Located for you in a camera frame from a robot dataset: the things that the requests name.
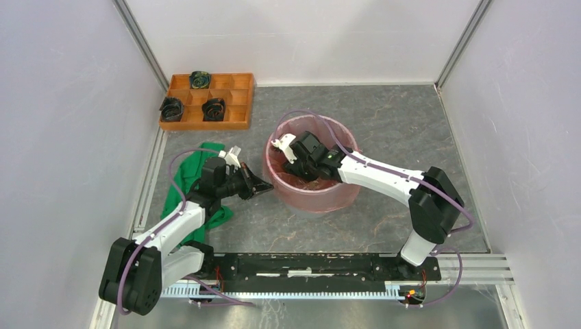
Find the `red plastic trash bag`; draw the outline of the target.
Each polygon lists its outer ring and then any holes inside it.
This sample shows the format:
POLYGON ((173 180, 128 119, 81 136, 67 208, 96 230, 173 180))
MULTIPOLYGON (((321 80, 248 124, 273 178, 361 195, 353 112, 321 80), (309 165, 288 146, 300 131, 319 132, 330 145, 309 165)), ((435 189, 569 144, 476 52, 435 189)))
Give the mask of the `red plastic trash bag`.
POLYGON ((313 133, 328 149, 336 144, 325 124, 311 114, 283 121, 267 137, 262 152, 262 174, 273 185, 275 196, 301 217, 322 216, 352 205, 360 192, 359 186, 322 179, 307 182, 284 171, 286 158, 271 141, 284 134, 299 136, 305 131, 313 133))

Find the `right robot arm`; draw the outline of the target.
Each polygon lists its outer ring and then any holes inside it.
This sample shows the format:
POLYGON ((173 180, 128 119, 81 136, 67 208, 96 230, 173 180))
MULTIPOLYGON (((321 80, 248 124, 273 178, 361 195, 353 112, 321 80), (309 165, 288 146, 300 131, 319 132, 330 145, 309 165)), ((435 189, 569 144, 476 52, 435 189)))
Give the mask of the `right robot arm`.
POLYGON ((464 202, 442 169, 415 171, 376 162, 348 147, 326 147, 313 133, 285 134, 271 141, 282 152, 284 170, 311 182, 317 179, 368 188, 390 197, 410 212, 412 233, 398 253, 397 274, 412 280, 437 245, 452 233, 464 202))

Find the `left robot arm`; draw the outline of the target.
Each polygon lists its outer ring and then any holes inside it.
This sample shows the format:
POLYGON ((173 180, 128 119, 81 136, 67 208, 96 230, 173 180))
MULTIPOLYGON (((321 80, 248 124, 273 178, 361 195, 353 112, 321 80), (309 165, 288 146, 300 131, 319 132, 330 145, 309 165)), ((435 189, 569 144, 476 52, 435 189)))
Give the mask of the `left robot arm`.
POLYGON ((187 275, 209 278, 215 270, 210 257, 213 249, 203 243, 180 243, 217 213, 222 199, 248 200, 271 190, 273 185, 253 174, 244 162, 224 154, 207 158, 200 178, 167 217, 135 239, 113 242, 99 298, 126 313, 146 315, 163 290, 187 275))

